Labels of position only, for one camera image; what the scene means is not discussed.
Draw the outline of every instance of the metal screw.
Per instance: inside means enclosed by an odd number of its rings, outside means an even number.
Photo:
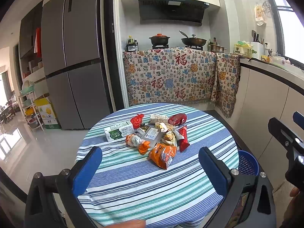
[[[260,176],[261,176],[262,178],[267,177],[266,173],[265,173],[265,172],[263,172],[263,171],[261,171]]]
[[[298,156],[298,160],[299,160],[299,162],[301,162],[301,163],[303,164],[303,162],[304,162],[303,156],[299,155],[299,156]]]
[[[69,169],[63,169],[63,170],[61,171],[61,174],[64,175],[64,176],[66,176],[66,175],[69,174],[69,172],[70,172]]]
[[[231,170],[232,175],[237,176],[240,172],[237,169]]]
[[[42,173],[41,172],[37,172],[34,174],[34,178],[39,178],[42,176]]]

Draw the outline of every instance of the range hood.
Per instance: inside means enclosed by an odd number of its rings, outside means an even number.
[[[197,0],[138,0],[140,23],[180,23],[201,26],[208,3]]]

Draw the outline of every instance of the refrigerator handle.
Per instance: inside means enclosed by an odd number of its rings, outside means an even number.
[[[71,12],[72,11],[72,0],[69,0],[69,7],[67,12]]]

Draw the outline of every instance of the countertop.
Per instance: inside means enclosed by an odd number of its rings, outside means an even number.
[[[248,58],[241,58],[240,62],[242,67],[249,68],[275,78],[304,96],[304,74],[296,75],[273,65]]]

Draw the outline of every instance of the round table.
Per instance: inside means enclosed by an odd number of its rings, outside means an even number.
[[[140,155],[137,148],[126,145],[125,139],[107,142],[105,127],[130,121],[139,113],[145,115],[144,123],[149,123],[150,114],[185,113],[188,117],[190,146],[182,153],[177,149],[167,170],[147,159],[148,153]],[[227,128],[213,116],[179,104],[140,104],[110,114],[86,134],[76,161],[93,146],[102,149],[102,162],[78,199],[103,226],[145,219],[147,227],[198,227],[222,200],[199,163],[199,149],[207,146],[229,169],[239,164],[238,149]]]

